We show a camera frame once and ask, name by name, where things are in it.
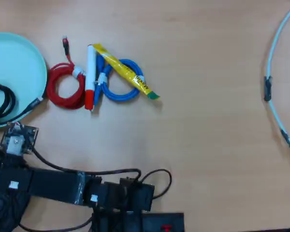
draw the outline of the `red switch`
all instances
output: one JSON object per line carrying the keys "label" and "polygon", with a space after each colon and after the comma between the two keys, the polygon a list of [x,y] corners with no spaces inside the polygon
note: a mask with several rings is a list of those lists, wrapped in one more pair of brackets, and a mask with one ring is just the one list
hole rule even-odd
{"label": "red switch", "polygon": [[161,230],[164,232],[171,232],[172,226],[171,225],[163,225],[161,226]]}

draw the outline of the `marker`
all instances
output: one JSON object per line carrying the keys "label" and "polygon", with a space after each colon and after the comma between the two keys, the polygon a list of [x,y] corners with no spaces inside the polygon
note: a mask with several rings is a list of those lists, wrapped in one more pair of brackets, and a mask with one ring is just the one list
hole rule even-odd
{"label": "marker", "polygon": [[85,79],[85,109],[93,110],[93,99],[95,96],[95,80],[96,80],[96,56],[97,52],[92,45],[87,47],[87,72]]}

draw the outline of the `blue component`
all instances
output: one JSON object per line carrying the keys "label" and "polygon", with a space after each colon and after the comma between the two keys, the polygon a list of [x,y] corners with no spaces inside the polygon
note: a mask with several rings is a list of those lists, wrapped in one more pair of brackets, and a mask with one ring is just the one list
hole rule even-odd
{"label": "blue component", "polygon": [[[110,72],[112,71],[112,66],[111,65],[106,65],[104,67],[104,69],[101,71],[101,64],[102,64],[102,61],[100,60],[100,58],[98,59],[97,57],[97,71],[99,73],[105,73],[105,75],[108,77]],[[137,75],[141,75],[143,76],[143,72],[141,70],[141,68],[135,63],[133,62],[132,60],[129,60],[129,59],[120,59],[119,60],[121,63],[123,63],[124,65],[128,66],[129,68],[131,68]],[[101,93],[101,90],[103,91],[103,93],[111,100],[113,101],[118,101],[118,102],[126,102],[126,101],[129,101],[133,98],[135,98],[139,93],[140,91],[137,89],[137,88],[134,88],[130,93],[127,93],[127,94],[124,94],[124,95],[118,95],[118,94],[114,94],[112,93],[109,89],[108,89],[108,86],[107,86],[107,83],[102,83],[101,85],[97,85],[96,86],[96,89],[95,89],[95,99],[94,99],[94,104],[96,105],[96,103],[98,102],[99,100],[99,97],[100,97],[100,93]]]}

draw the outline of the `light blue cable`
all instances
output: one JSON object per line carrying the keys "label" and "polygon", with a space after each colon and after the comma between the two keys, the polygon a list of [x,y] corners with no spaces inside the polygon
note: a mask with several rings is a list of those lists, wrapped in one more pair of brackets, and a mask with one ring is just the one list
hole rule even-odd
{"label": "light blue cable", "polygon": [[[272,58],[273,58],[273,54],[274,54],[274,51],[275,51],[275,48],[276,48],[276,45],[277,45],[277,42],[278,42],[278,38],[281,34],[281,31],[284,27],[284,25],[286,24],[286,22],[289,20],[290,18],[290,11],[288,12],[288,14],[286,15],[286,17],[284,18],[284,20],[281,22],[276,34],[275,34],[275,37],[274,37],[274,40],[273,40],[273,43],[272,43],[272,46],[271,46],[271,50],[270,50],[270,54],[269,54],[269,57],[268,57],[268,60],[267,60],[267,71],[266,71],[266,80],[269,80],[270,76],[271,76],[271,65],[272,65]],[[284,125],[282,124],[278,114],[277,114],[277,111],[273,105],[273,102],[272,100],[269,100],[268,101],[269,105],[270,105],[270,108],[273,112],[273,115],[274,115],[274,118],[279,126],[279,128],[285,132],[286,135],[288,135]]]}

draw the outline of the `white clip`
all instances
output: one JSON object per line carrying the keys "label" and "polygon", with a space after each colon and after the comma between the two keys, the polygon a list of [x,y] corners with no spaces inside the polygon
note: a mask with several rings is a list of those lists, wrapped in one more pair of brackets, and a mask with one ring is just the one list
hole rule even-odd
{"label": "white clip", "polygon": [[80,73],[81,73],[82,75],[85,76],[85,72],[84,72],[84,70],[83,70],[81,67],[75,65],[75,66],[74,66],[73,73],[72,73],[72,76],[73,76],[74,78],[77,79],[77,76],[78,76]]}
{"label": "white clip", "polygon": [[107,76],[102,72],[98,78],[98,85],[102,85],[103,83],[107,83]]}
{"label": "white clip", "polygon": [[139,78],[145,83],[145,77],[142,75],[139,75]]}

